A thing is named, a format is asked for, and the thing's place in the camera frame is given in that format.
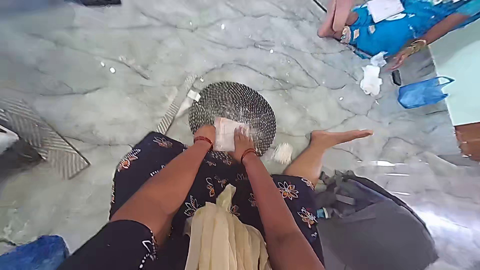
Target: blue bag handle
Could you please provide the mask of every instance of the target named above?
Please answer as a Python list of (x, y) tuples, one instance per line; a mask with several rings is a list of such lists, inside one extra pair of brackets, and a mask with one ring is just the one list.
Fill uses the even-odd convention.
[(455, 81), (454, 79), (452, 79), (452, 78), (449, 78), (449, 77), (445, 77), (445, 76), (439, 76), (439, 77), (436, 77), (436, 79), (438, 79), (438, 80), (440, 80), (441, 78), (443, 78), (443, 79), (447, 79), (447, 80), (448, 80), (448, 82), (446, 82), (446, 83), (443, 83), (443, 84), (440, 84), (440, 85), (437, 85), (437, 86), (442, 86), (442, 87), (443, 87), (443, 86), (445, 86), (445, 85), (447, 85), (447, 84), (449, 84), (449, 83), (452, 83), (452, 82), (454, 82), (454, 81)]

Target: gray bag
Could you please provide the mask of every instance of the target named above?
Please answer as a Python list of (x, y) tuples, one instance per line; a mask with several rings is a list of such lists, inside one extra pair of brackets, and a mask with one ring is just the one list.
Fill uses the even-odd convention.
[(436, 261), (425, 223), (398, 197), (351, 171), (322, 180), (317, 207), (330, 218), (317, 228), (327, 270), (422, 270)]

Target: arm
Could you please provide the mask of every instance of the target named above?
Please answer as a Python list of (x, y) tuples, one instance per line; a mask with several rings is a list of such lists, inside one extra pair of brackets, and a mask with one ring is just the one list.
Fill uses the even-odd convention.
[[(240, 161), (243, 152), (249, 148), (253, 148), (252, 140), (235, 131), (233, 157)], [(243, 158), (243, 164), (255, 194), (273, 268), (323, 270), (322, 263), (295, 223), (262, 161), (254, 153), (248, 153)]]
[[(215, 142), (215, 128), (203, 126), (195, 137)], [(171, 221), (190, 190), (198, 168), (211, 145), (197, 141), (179, 154), (144, 185), (113, 215), (111, 221), (132, 220), (152, 230), (161, 243), (168, 235)]]
[(418, 48), (417, 50), (411, 49), (411, 46), (404, 48), (400, 52), (396, 54), (393, 60), (393, 66), (390, 70), (395, 70), (399, 68), (407, 59), (408, 56), (412, 55), (413, 53), (417, 52), (418, 50), (422, 49), (424, 46), (431, 44), (432, 42), (436, 41), (437, 39), (445, 36), (450, 30), (452, 30), (455, 26), (461, 24), (466, 19), (468, 19), (468, 15), (463, 15), (460, 13), (454, 13), (449, 15), (445, 19), (441, 20), (439, 23), (434, 25), (430, 30), (428, 30), (422, 37), (418, 38), (417, 40), (425, 40), (426, 43)]

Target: white wall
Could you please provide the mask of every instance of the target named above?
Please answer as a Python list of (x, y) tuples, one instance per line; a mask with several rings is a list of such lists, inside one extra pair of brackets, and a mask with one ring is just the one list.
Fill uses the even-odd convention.
[(430, 45), (439, 76), (456, 81), (443, 88), (453, 125), (480, 122), (480, 20)]

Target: striped metal surface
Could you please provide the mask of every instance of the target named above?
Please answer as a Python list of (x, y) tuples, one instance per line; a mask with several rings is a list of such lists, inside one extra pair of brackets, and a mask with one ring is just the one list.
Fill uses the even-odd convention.
[(0, 98), (0, 119), (23, 140), (28, 142), (39, 155), (65, 179), (70, 179), (90, 163), (23, 101)]
[(183, 100), (187, 97), (188, 91), (193, 87), (193, 83), (195, 82), (195, 79), (197, 76), (194, 75), (189, 75), (185, 79), (185, 82), (182, 84), (182, 86), (179, 87), (177, 96), (173, 100), (172, 104), (167, 109), (167, 112), (163, 116), (163, 118), (160, 120), (160, 123), (156, 127), (156, 131), (166, 135), (168, 129), (172, 125), (173, 119), (175, 118), (175, 115), (180, 109), (180, 105), (183, 102)]

